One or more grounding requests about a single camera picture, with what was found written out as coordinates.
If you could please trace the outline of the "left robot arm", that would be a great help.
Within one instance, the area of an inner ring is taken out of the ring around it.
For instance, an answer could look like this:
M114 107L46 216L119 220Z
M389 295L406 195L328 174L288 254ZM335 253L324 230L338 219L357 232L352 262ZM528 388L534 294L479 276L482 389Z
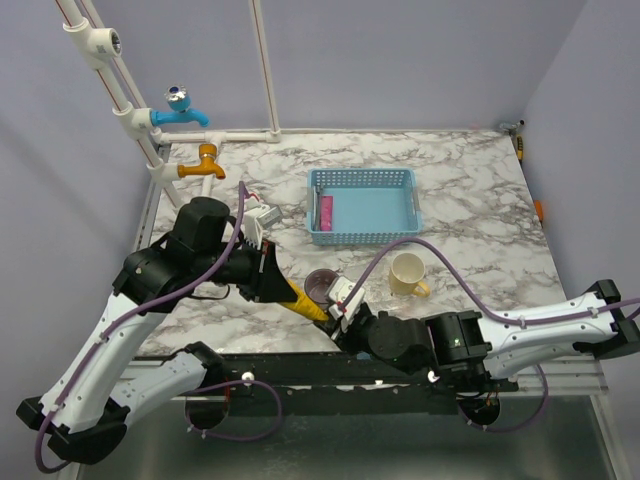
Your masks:
M86 343L42 396L23 400L18 418L36 431L38 470L53 474L71 463L92 465L112 453L129 427L181 394L229 392L248 377L233 377L220 355L189 344L159 367L122 386L139 347L198 286L234 286L249 302L295 309L303 291L281 272L273 242L250 236L249 208L231 213L222 201L195 197L172 229L130 254Z

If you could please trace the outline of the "purple mug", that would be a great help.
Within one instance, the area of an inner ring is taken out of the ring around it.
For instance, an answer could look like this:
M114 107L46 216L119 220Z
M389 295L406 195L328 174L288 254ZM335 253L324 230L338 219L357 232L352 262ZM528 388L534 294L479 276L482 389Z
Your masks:
M330 305L328 298L329 289L337 278L338 273L333 270L314 270L304 281L304 291L316 305L326 310Z

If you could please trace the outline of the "yellow mug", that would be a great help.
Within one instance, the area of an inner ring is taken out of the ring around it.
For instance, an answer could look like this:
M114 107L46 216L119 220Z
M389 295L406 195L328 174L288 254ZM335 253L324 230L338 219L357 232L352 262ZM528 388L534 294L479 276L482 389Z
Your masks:
M409 252L396 255L389 268L388 283L391 293L428 297L431 290L424 282L425 272L425 265L419 256Z

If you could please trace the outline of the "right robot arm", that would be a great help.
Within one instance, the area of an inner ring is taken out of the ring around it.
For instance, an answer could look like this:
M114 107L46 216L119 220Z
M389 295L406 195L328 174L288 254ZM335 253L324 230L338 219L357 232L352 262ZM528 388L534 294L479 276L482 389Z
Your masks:
M362 293L331 295L327 334L340 350L366 353L405 374L426 374L455 392L483 392L563 356L616 359L639 350L639 327L614 282L564 302L520 310L445 312L400 319L374 314Z

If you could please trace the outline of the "light blue perforated basket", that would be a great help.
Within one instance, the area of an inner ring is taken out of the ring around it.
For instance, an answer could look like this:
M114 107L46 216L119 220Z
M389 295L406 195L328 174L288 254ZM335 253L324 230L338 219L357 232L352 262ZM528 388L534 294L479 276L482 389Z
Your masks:
M333 197L332 230L314 231L313 187ZM384 245L423 229L414 171L318 168L307 176L306 227L316 246Z

